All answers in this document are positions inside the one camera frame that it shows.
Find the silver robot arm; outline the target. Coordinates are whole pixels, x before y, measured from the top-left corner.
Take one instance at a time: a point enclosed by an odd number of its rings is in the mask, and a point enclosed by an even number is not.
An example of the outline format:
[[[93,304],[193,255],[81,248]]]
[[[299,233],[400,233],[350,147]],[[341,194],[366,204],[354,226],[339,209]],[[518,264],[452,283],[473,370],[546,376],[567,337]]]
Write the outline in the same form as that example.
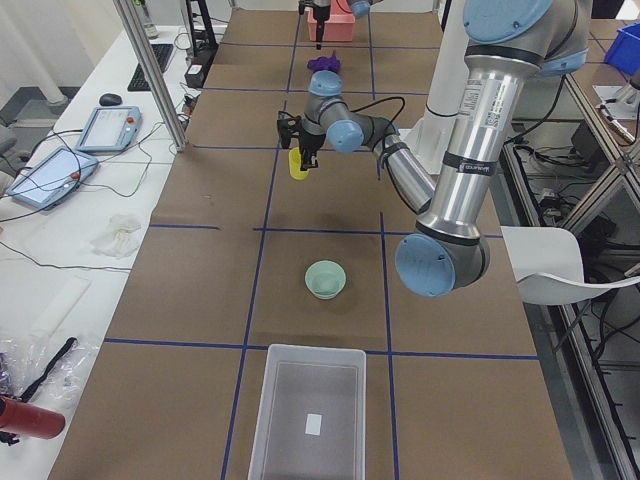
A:
[[[300,15],[307,17],[310,41],[320,50],[326,42],[353,40],[357,19],[367,16],[375,1],[300,1]]]
[[[325,145],[340,153],[370,149],[416,216],[395,254],[403,284],[425,297],[468,286],[490,264],[477,218],[523,86],[583,66],[591,13],[588,1],[467,1],[448,17],[445,33],[462,38],[467,74],[437,177],[391,120],[351,109],[331,71],[312,75],[300,116],[279,121],[281,143],[298,143],[306,170]]]

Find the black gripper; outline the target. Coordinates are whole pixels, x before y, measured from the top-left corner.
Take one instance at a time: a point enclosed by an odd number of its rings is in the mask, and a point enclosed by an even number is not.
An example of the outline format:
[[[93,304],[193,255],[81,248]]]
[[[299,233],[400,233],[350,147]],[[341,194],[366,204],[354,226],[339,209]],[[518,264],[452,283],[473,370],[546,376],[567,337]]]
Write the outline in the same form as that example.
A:
[[[318,167],[317,152],[322,148],[322,135],[312,134],[306,130],[299,133],[299,149],[301,157],[301,171],[308,171]]]
[[[330,18],[331,0],[311,0],[312,16],[316,21],[315,45],[317,49],[322,48],[324,38],[325,21]]]

